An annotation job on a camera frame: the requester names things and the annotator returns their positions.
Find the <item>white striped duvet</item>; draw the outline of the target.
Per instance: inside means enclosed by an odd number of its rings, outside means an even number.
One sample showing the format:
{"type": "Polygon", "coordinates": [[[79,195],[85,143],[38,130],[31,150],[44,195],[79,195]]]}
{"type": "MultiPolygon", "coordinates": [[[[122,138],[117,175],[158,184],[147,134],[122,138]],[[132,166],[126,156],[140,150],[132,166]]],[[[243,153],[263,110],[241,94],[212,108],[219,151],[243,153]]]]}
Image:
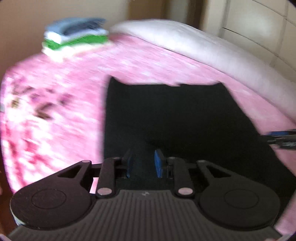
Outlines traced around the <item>white striped duvet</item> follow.
{"type": "Polygon", "coordinates": [[[206,64],[236,79],[295,118],[295,83],[240,47],[170,20],[130,20],[109,29],[206,64]]]}

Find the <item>green folded garment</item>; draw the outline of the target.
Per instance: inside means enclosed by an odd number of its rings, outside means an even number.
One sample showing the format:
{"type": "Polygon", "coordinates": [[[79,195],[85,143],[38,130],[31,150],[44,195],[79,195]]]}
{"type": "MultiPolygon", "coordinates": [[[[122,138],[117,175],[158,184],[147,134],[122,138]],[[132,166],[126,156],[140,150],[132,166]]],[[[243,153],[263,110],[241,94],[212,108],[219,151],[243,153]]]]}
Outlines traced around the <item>green folded garment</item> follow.
{"type": "Polygon", "coordinates": [[[108,36],[106,35],[88,35],[84,37],[80,37],[77,39],[69,40],[58,44],[53,40],[44,40],[42,43],[43,47],[49,48],[51,50],[58,50],[66,46],[74,46],[79,44],[104,44],[108,41],[108,36]]]}

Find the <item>black garment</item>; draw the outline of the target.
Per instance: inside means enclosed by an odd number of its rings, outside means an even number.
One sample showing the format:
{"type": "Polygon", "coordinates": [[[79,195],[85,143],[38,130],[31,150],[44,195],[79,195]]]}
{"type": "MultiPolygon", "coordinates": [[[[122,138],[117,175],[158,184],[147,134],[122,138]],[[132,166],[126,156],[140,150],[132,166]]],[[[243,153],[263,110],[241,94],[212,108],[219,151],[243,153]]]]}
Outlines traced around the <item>black garment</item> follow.
{"type": "Polygon", "coordinates": [[[154,151],[189,162],[206,160],[271,188],[285,208],[294,174],[260,138],[257,128],[222,83],[126,85],[107,88],[104,158],[131,151],[134,188],[156,179],[154,151]]]}

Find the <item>cream folded garment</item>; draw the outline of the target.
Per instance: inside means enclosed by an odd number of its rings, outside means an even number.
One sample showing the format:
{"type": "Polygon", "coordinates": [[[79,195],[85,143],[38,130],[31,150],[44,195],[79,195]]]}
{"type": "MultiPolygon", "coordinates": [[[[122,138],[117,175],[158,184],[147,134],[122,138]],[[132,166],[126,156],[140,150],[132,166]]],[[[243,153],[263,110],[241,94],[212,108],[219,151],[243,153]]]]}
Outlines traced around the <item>cream folded garment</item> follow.
{"type": "Polygon", "coordinates": [[[73,46],[65,46],[58,50],[52,50],[48,47],[42,48],[42,53],[47,55],[54,62],[63,62],[70,60],[75,56],[83,55],[88,52],[99,49],[106,49],[113,45],[113,42],[107,41],[103,44],[78,44],[73,46]]]}

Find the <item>white wardrobe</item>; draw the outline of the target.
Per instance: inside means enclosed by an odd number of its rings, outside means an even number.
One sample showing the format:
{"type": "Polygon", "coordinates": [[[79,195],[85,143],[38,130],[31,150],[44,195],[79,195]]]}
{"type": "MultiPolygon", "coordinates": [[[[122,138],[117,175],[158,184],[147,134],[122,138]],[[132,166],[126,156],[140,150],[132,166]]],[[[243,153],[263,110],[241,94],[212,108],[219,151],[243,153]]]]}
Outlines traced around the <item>white wardrobe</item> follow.
{"type": "Polygon", "coordinates": [[[201,30],[295,81],[295,1],[205,1],[201,30]]]}

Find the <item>pink floral blanket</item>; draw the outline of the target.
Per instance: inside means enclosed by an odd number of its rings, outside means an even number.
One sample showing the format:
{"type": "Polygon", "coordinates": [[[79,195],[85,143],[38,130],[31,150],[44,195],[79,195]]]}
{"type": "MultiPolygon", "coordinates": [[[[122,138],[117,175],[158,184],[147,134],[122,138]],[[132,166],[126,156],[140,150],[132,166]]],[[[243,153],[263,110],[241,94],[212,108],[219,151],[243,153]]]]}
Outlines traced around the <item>pink floral blanket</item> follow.
{"type": "MultiPolygon", "coordinates": [[[[206,64],[129,35],[61,63],[37,54],[1,84],[1,149],[14,192],[11,240],[265,240],[295,233],[268,186],[206,160],[167,157],[170,178],[134,188],[104,158],[107,88],[222,83],[263,136],[295,129],[277,106],[206,64]]],[[[295,176],[295,152],[269,145],[295,176]]]]}

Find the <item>blue folded garment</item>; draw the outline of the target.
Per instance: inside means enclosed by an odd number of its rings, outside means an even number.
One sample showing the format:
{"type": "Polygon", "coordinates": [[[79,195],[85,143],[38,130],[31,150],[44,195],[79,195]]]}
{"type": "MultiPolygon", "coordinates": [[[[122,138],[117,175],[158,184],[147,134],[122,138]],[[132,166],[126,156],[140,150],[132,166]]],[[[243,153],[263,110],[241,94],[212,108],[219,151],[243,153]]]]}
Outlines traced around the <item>blue folded garment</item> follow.
{"type": "Polygon", "coordinates": [[[59,35],[69,36],[82,30],[101,28],[106,22],[103,18],[63,18],[49,24],[45,30],[59,35]]]}

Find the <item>white folded garment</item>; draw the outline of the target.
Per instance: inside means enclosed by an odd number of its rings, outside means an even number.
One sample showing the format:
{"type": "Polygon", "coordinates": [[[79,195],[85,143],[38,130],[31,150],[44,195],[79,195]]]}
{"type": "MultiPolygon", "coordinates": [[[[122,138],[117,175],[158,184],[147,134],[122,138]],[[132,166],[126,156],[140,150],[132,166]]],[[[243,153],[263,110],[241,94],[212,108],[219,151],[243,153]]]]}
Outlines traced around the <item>white folded garment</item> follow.
{"type": "Polygon", "coordinates": [[[96,35],[96,36],[108,35],[108,31],[105,29],[95,29],[95,30],[87,29],[87,30],[81,30],[77,33],[73,33],[70,35],[62,35],[52,31],[46,31],[44,33],[45,39],[54,41],[57,44],[62,44],[64,42],[69,42],[70,40],[74,40],[74,39],[78,39],[78,38],[90,36],[90,35],[96,35]]]}

